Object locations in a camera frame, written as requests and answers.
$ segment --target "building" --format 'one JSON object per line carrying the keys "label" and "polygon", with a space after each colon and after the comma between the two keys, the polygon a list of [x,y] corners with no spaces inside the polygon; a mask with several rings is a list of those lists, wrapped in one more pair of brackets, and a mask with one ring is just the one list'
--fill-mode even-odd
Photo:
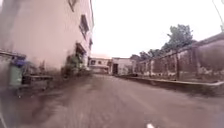
{"label": "building", "polygon": [[90,69],[94,73],[109,74],[111,67],[111,59],[91,58]]}
{"label": "building", "polygon": [[0,49],[48,69],[60,69],[68,55],[80,53],[87,67],[93,26],[91,0],[4,0]]}
{"label": "building", "polygon": [[112,58],[112,75],[128,75],[134,73],[135,61],[130,58]]}

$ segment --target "curb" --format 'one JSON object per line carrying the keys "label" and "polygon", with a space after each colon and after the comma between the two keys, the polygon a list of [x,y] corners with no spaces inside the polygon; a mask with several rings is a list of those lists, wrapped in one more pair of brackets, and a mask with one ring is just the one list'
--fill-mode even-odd
{"label": "curb", "polygon": [[156,79],[144,79],[139,77],[128,76],[115,76],[122,79],[132,80],[139,83],[148,84],[154,87],[165,88],[174,91],[187,92],[190,94],[200,94],[204,96],[221,96],[224,94],[223,83],[210,84],[210,83],[194,83],[194,82],[182,82],[182,81],[168,81],[168,80],[156,80]]}

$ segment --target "asphalt road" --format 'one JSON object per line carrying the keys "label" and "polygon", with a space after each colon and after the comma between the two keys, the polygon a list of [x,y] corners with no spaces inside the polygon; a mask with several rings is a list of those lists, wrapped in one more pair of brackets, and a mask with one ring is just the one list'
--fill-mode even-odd
{"label": "asphalt road", "polygon": [[147,124],[224,128],[223,98],[195,97],[101,75],[69,84],[38,98],[14,99],[17,107],[7,100],[6,124],[9,128],[147,128]]}

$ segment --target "ground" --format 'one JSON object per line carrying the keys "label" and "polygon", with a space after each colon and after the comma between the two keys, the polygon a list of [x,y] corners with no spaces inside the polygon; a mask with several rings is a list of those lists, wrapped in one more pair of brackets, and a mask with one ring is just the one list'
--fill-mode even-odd
{"label": "ground", "polygon": [[37,96],[2,96],[8,128],[223,128],[223,98],[94,75]]}

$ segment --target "wall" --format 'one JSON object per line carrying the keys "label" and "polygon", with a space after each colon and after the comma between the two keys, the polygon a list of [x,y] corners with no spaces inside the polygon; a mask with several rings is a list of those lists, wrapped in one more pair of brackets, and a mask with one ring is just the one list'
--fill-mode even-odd
{"label": "wall", "polygon": [[176,52],[139,62],[137,72],[151,78],[215,82],[224,80],[224,34]]}
{"label": "wall", "polygon": [[[60,69],[66,56],[80,42],[90,55],[92,10],[89,0],[81,0],[72,12],[67,0],[5,0],[0,15],[0,49],[27,55],[39,65]],[[81,14],[89,25],[87,38],[79,30]]]}

